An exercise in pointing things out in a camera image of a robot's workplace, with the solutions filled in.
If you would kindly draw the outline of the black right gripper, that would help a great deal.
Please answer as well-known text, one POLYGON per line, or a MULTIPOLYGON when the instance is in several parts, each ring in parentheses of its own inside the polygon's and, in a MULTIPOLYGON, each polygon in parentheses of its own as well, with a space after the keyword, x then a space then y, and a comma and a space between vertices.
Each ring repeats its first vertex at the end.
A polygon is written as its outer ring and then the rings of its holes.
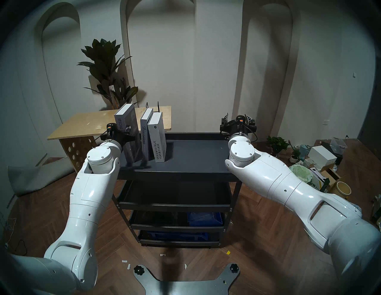
POLYGON ((228 115, 229 114, 226 113, 226 115, 221 118, 220 132, 228 133, 229 136, 236 133, 239 134, 240 132, 245 135, 256 132, 255 120, 250 116, 245 114, 245 123, 243 123, 243 125, 239 125, 238 123, 228 123, 228 115))

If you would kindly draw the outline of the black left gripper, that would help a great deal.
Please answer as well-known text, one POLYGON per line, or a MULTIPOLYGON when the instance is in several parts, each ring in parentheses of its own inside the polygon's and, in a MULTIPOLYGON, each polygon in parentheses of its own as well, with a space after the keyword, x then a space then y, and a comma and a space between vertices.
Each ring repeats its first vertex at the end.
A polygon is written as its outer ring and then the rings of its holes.
POLYGON ((127 126, 123 132, 113 132, 112 135, 109 132, 106 132, 100 135, 100 139, 102 141, 114 140, 121 146, 124 146, 128 142, 135 141, 135 135, 131 134, 131 126, 127 126))

